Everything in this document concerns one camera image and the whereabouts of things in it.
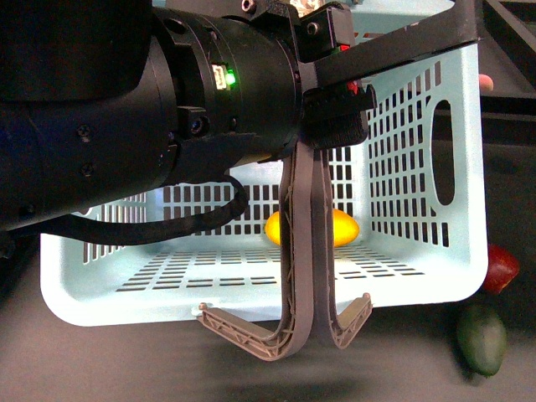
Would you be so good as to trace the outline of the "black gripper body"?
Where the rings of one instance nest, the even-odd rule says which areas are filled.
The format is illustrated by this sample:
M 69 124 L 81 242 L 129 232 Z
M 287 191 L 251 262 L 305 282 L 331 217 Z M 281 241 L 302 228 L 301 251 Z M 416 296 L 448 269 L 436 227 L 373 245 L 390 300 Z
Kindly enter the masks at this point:
M 374 89 L 355 78 L 323 85 L 320 59 L 355 48 L 352 14 L 328 3 L 304 18 L 281 1 L 240 4 L 240 146 L 283 151 L 296 140 L 314 149 L 360 143 Z

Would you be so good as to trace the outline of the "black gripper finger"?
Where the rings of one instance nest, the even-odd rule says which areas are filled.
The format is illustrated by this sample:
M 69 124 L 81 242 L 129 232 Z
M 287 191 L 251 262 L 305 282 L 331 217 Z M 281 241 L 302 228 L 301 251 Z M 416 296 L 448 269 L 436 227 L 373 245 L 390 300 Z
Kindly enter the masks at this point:
M 383 73 L 474 44 L 480 3 L 456 1 L 448 10 L 313 63 L 316 83 L 330 86 Z

